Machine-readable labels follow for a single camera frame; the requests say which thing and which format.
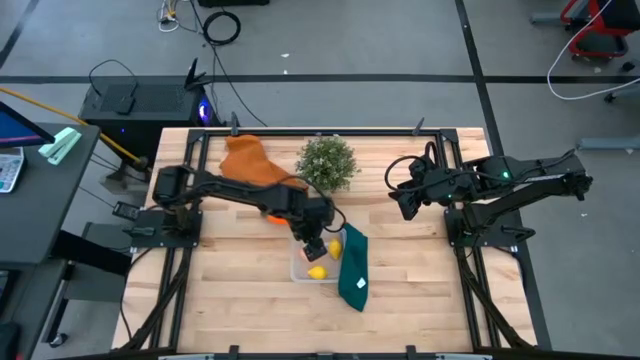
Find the black computer tower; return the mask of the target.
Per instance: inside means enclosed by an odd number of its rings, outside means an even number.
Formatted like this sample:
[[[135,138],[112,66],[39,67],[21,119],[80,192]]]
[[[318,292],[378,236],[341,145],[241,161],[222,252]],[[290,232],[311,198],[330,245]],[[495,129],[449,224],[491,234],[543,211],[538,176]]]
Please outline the black computer tower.
[[[128,115],[115,108],[122,89],[137,82],[135,103]],[[131,154],[155,162],[162,131],[173,127],[218,127],[220,121],[203,87],[188,91],[182,78],[102,78],[85,95],[79,118]]]

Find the small artificial green shrub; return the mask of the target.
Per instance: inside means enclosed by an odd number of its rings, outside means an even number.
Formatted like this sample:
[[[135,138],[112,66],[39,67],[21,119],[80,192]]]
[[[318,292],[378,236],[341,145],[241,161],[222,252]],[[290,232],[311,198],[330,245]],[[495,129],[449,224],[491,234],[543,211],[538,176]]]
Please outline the small artificial green shrub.
[[[315,137],[298,152],[296,173],[328,193],[348,190],[360,172],[355,150],[338,135]]]

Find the orange cloth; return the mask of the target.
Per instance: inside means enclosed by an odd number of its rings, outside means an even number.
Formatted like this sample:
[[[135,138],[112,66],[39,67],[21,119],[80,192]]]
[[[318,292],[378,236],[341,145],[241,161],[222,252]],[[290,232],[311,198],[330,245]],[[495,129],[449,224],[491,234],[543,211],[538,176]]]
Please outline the orange cloth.
[[[294,178],[267,156],[260,139],[253,135],[228,136],[227,155],[219,168],[224,177],[254,185],[282,183],[306,190],[307,186]]]

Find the desk monitor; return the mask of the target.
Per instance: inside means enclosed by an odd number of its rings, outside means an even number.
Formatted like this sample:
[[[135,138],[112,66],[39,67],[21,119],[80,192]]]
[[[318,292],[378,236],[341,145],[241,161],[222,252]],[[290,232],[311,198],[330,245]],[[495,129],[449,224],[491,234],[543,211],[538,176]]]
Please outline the desk monitor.
[[[55,138],[0,101],[0,148],[52,144]]]

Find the dark green cloth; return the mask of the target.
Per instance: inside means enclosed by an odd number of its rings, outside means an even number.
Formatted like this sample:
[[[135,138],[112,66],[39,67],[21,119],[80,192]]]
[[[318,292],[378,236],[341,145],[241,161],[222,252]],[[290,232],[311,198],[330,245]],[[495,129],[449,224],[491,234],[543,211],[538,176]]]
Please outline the dark green cloth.
[[[368,238],[351,224],[344,227],[346,243],[338,280],[338,294],[351,308],[363,312],[368,300]]]

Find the clear plastic tupperware container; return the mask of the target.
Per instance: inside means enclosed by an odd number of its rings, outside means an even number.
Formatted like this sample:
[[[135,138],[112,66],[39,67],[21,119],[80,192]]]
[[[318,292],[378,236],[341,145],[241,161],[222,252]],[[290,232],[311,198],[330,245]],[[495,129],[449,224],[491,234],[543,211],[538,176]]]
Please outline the clear plastic tupperware container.
[[[339,260],[334,260],[328,253],[329,242],[334,238],[342,242],[344,251],[347,242],[346,230],[342,229],[339,233],[324,231],[322,233],[322,240],[327,247],[327,254],[313,262],[309,262],[304,256],[302,250],[304,243],[291,238],[289,241],[291,280],[297,283],[337,283],[341,270],[342,256]],[[311,279],[307,275],[307,271],[314,266],[325,267],[328,270],[328,277],[324,280]]]

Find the black wifi antenna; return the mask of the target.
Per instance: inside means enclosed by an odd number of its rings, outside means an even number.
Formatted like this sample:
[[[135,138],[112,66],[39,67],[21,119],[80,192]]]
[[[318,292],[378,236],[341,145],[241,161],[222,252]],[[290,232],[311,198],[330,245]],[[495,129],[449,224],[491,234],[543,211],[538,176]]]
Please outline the black wifi antenna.
[[[194,58],[191,66],[189,67],[187,76],[184,82],[184,89],[191,91],[198,87],[203,87],[211,83],[211,80],[206,79],[206,73],[196,73],[198,58]]]

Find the black box on floor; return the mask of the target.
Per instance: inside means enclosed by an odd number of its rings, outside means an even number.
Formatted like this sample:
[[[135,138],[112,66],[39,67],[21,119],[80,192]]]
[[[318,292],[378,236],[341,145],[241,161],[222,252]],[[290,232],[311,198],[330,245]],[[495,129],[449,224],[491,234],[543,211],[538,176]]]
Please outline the black box on floor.
[[[197,3],[205,8],[212,7],[233,7],[233,6],[265,6],[269,5],[271,0],[196,0]]]

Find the white calculator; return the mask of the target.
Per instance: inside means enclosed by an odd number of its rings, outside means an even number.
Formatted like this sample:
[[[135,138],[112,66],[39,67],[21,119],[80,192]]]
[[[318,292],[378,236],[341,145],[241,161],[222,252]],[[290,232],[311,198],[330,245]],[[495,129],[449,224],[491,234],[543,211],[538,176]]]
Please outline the white calculator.
[[[0,148],[0,194],[14,190],[25,163],[22,147]]]

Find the mint green stapler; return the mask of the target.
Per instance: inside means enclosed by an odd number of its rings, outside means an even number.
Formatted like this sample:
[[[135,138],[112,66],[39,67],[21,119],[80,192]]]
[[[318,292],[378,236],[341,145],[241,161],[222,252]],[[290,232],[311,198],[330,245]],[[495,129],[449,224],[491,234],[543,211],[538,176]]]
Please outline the mint green stapler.
[[[50,164],[59,165],[66,155],[73,149],[81,139],[82,134],[71,127],[66,127],[54,136],[52,144],[42,145],[38,153]]]

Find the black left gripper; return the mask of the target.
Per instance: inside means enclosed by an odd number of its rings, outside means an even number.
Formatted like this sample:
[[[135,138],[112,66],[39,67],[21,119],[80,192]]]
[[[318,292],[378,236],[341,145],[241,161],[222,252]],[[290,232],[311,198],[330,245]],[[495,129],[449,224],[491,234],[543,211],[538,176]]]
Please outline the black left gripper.
[[[296,240],[305,243],[302,248],[305,258],[313,262],[327,254],[324,241],[319,238],[323,229],[333,223],[334,207],[325,199],[308,199],[292,215],[292,233]]]

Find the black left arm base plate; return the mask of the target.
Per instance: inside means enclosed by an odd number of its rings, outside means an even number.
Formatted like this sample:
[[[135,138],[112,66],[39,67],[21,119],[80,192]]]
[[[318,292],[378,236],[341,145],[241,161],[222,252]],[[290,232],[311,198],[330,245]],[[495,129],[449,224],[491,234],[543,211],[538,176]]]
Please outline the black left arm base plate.
[[[128,231],[136,248],[193,248],[200,241],[203,213],[145,210]]]

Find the red and black cart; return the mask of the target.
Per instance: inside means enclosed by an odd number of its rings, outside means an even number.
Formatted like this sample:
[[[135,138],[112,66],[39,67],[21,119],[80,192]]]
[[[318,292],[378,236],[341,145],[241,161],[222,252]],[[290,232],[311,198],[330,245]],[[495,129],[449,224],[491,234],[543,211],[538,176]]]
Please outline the red and black cart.
[[[560,20],[575,31],[568,45],[574,58],[613,59],[627,53],[626,37],[640,31],[640,8],[636,0],[569,0]]]

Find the small black box on computer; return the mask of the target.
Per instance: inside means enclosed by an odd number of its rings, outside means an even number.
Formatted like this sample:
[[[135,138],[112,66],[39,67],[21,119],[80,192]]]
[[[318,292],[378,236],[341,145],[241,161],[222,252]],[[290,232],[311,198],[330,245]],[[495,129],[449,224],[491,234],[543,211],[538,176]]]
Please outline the small black box on computer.
[[[135,92],[138,88],[138,83],[135,82],[130,89],[122,89],[120,92],[121,98],[118,105],[115,108],[115,112],[120,115],[128,115],[135,103]]]

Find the grey chair leg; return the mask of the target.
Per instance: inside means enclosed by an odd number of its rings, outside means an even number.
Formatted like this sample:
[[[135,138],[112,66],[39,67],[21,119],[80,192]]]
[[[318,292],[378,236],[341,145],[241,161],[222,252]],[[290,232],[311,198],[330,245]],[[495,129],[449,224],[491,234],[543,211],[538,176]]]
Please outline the grey chair leg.
[[[613,103],[617,99],[633,96],[640,96],[640,82],[608,92],[604,97],[604,102]]]
[[[576,148],[579,150],[640,150],[640,135],[582,138],[577,142]]]

